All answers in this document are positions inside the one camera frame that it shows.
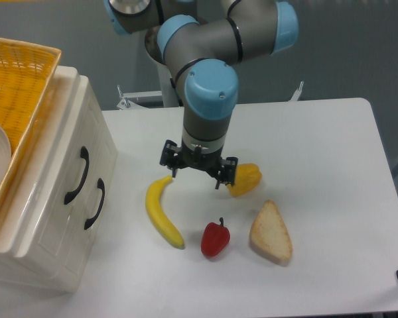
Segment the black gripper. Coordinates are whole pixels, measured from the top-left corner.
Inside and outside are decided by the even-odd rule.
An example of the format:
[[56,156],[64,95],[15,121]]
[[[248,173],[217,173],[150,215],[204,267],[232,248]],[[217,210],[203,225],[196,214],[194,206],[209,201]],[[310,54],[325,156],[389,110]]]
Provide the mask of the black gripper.
[[167,167],[173,178],[176,177],[179,169],[193,168],[207,172],[214,178],[216,180],[215,189],[219,189],[221,185],[234,186],[238,158],[222,158],[221,154],[222,148],[211,153],[204,153],[202,150],[195,152],[186,145],[178,147],[172,140],[166,140],[161,153],[160,165]]

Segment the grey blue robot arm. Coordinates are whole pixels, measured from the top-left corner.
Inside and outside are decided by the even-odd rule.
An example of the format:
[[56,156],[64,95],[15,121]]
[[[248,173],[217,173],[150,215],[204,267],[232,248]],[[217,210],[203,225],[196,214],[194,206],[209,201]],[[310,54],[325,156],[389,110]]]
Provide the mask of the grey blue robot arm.
[[233,66],[295,44],[299,20],[286,1],[224,1],[225,17],[201,23],[195,1],[106,1],[115,29],[157,28],[157,46],[184,106],[182,140],[165,142],[161,165],[193,168],[234,185],[237,158],[222,157],[239,80]]

